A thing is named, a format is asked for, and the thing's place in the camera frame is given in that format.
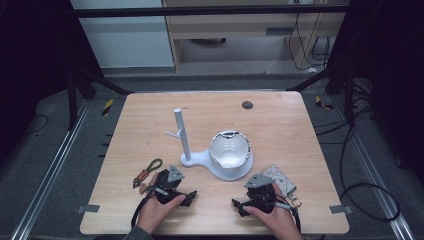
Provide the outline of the person's right hand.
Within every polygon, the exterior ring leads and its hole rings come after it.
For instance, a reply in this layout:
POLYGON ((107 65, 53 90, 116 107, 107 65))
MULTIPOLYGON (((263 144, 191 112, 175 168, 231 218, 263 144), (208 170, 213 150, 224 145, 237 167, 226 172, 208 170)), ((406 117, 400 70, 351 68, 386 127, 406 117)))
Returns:
POLYGON ((244 206, 243 209, 259 219, 277 240, 303 240, 289 210, 274 207, 271 213, 264 213, 253 206, 244 206))

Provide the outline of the aluminium floor rail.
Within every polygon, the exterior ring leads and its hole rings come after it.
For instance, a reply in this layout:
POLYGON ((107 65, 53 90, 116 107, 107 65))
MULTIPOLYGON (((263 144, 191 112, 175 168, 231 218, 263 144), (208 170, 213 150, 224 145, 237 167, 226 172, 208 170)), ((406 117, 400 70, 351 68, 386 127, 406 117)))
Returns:
POLYGON ((374 193, 386 218, 394 217, 396 212, 399 216, 390 222, 390 226, 398 240, 415 240, 407 221, 402 215, 400 209, 396 206, 395 199, 390 197, 383 189, 388 189, 386 182, 372 162, 363 141, 357 131, 351 131, 351 144, 358 157, 358 161, 367 176, 367 180, 379 188, 374 189, 374 193))
POLYGON ((83 100, 81 107, 77 111, 77 118, 74 125, 67 130, 60 147, 58 148, 55 156, 44 175, 39 187, 32 198, 25 214, 16 225, 10 240, 27 240, 49 194, 57 179, 58 174, 68 156, 68 153, 73 146, 77 134, 86 118, 87 111, 91 105, 91 100, 83 100))

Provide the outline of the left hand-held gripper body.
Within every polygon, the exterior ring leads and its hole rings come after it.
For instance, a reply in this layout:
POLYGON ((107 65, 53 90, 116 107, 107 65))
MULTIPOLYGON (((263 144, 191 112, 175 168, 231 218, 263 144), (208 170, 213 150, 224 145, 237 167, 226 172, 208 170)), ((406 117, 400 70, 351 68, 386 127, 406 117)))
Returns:
POLYGON ((184 196, 180 206, 189 207, 196 197, 197 191, 179 192, 177 187, 184 178, 185 175, 175 165, 170 165, 168 169, 158 173, 155 183, 148 188, 148 193, 154 195, 161 204, 167 204, 178 196, 184 196))

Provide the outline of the black horizontal frame bar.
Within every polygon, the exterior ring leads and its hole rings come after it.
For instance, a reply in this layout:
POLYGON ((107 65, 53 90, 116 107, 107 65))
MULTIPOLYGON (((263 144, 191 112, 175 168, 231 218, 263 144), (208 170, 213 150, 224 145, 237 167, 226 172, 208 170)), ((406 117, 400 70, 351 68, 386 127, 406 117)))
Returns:
POLYGON ((78 9, 72 14, 79 18, 101 17, 153 17, 153 16, 202 16, 234 14, 289 14, 289 13, 339 13, 347 12, 350 5, 240 5, 240 6, 196 6, 161 8, 122 8, 122 9, 78 9))

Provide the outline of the light wooden desk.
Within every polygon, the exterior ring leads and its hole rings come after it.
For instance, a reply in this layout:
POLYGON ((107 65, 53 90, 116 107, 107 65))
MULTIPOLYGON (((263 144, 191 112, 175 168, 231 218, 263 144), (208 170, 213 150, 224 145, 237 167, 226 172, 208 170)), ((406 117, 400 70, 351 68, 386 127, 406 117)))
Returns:
MULTIPOLYGON (((348 4, 350 0, 161 0, 165 7, 237 5, 348 4)), ((319 37, 338 35, 344 13, 167 16, 168 35, 176 67, 182 46, 190 39, 279 36, 286 39, 295 65, 303 68, 319 37)))

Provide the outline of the grey metal table bracket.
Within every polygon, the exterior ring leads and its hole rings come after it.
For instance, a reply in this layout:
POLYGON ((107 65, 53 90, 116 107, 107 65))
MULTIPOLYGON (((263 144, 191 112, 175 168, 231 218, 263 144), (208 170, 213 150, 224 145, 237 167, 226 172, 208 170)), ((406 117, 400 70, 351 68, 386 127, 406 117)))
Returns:
POLYGON ((337 213, 345 213, 345 214, 351 214, 353 213, 353 209, 351 206, 344 206, 344 205, 333 205, 329 207, 332 214, 337 213))
POLYGON ((76 209, 76 212, 80 214, 85 212, 97 213, 99 209, 100 209, 99 205, 86 204, 86 205, 79 205, 76 209))

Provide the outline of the white cabinet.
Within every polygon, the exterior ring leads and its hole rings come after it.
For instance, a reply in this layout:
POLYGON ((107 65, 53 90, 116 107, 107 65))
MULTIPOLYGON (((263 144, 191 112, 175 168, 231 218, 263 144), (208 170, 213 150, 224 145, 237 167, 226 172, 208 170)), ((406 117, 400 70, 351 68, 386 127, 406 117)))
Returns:
MULTIPOLYGON (((71 0, 75 10, 161 7, 161 0, 71 0)), ((103 69, 173 67, 165 18, 81 18, 103 69)))

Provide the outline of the white key stand with hooks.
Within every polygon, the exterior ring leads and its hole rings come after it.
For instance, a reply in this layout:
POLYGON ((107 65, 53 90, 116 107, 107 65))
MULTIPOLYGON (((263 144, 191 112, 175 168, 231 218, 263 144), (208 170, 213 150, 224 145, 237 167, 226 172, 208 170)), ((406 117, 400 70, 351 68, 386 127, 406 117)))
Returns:
POLYGON ((180 162, 185 167, 195 167, 201 166, 209 170, 209 172, 215 176, 216 178, 232 182, 237 181, 244 176, 246 176, 253 167, 254 157, 251 150, 251 156, 248 161, 241 167, 234 169, 225 169, 220 167, 217 163, 215 163, 210 154, 209 154, 209 146, 207 149, 201 152, 194 152, 190 149, 185 123, 183 119, 182 110, 180 108, 176 108, 173 110, 174 116, 176 119, 176 124, 178 131, 176 133, 167 132, 167 135, 178 138, 181 141, 183 147, 183 153, 180 156, 180 162))

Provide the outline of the black metal stand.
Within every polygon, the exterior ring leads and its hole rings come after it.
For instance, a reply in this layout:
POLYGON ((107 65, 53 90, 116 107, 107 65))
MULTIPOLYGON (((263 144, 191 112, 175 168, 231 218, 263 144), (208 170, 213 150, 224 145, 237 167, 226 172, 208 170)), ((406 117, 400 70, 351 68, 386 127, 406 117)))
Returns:
POLYGON ((69 126, 71 130, 78 120, 78 107, 76 91, 79 91, 84 99, 93 99, 96 96, 96 90, 92 82, 99 83, 119 95, 129 95, 131 91, 121 88, 105 79, 104 76, 95 74, 86 68, 71 68, 66 75, 68 106, 69 106, 69 126))
POLYGON ((308 86, 313 85, 321 79, 328 78, 329 82, 325 87, 327 94, 336 94, 341 87, 344 87, 344 116, 350 126, 354 125, 353 114, 353 68, 349 65, 334 65, 313 75, 306 81, 288 88, 288 91, 301 92, 308 86))

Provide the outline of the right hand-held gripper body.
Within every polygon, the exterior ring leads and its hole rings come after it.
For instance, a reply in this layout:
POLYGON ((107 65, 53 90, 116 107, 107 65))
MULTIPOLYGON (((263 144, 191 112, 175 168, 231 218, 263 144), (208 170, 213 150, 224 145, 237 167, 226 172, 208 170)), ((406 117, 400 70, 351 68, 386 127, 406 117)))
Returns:
POLYGON ((253 206, 267 214, 271 213, 275 207, 290 209, 288 203, 278 199, 271 177, 254 174, 245 183, 245 188, 247 189, 247 201, 239 202, 236 199, 232 199, 232 204, 241 217, 249 216, 249 213, 244 210, 244 206, 253 206))

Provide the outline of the person's left hand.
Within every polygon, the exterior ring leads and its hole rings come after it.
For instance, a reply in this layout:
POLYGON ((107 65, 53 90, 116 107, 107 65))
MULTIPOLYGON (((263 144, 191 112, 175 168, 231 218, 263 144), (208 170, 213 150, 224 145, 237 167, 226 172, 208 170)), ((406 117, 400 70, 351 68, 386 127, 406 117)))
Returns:
POLYGON ((185 195, 178 195, 170 202, 162 204, 157 200, 154 193, 149 194, 146 203, 138 214, 136 226, 148 234, 153 234, 166 217, 185 199, 185 195))

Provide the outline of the green cord keychain orange carabiner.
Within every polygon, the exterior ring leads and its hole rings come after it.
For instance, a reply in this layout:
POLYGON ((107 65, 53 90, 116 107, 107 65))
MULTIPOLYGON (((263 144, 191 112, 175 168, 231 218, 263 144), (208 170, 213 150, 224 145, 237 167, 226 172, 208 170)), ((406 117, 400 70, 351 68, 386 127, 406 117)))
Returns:
POLYGON ((160 158, 156 158, 152 160, 149 165, 143 169, 134 179, 132 182, 132 187, 137 188, 140 187, 143 181, 148 177, 148 175, 159 169, 163 165, 163 160, 160 158))

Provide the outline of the grey quilted key pouch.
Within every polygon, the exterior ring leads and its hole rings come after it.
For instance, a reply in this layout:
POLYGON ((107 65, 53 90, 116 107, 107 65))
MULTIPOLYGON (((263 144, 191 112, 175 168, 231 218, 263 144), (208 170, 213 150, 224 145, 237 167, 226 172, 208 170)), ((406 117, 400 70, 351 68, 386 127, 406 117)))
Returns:
POLYGON ((297 186, 276 165, 271 165, 261 172, 262 175, 274 180, 282 192, 282 197, 289 200, 294 207, 300 207, 302 201, 295 195, 297 186))

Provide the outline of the yellow black hazard tape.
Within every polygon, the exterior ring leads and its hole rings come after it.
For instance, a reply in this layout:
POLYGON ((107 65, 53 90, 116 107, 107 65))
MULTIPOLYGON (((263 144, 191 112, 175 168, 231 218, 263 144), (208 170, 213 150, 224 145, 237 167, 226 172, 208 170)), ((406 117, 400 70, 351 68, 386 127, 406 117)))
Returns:
POLYGON ((319 107, 321 107, 321 108, 324 108, 324 109, 327 109, 327 110, 332 110, 332 109, 334 109, 334 108, 333 108, 333 106, 332 106, 331 104, 324 104, 324 103, 322 102, 322 99, 321 99, 321 97, 320 97, 320 96, 316 96, 316 97, 315 97, 315 103, 316 103, 316 105, 317 105, 317 106, 319 106, 319 107))
POLYGON ((102 116, 107 116, 107 115, 108 115, 108 113, 109 113, 109 111, 110 111, 110 109, 111 109, 111 106, 112 106, 113 102, 114 102, 114 99, 108 99, 108 100, 106 101, 106 103, 105 103, 105 105, 104 105, 104 108, 103 108, 103 110, 102 110, 102 113, 101 113, 101 115, 102 115, 102 116))

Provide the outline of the white bowl silver rim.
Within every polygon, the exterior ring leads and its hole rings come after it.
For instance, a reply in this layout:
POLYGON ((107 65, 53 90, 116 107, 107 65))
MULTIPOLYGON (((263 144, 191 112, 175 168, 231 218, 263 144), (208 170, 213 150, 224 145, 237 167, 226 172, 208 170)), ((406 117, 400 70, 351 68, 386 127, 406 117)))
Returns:
POLYGON ((239 131, 228 130, 211 140, 209 154, 220 167, 234 169, 243 166, 251 156, 249 140, 239 131))

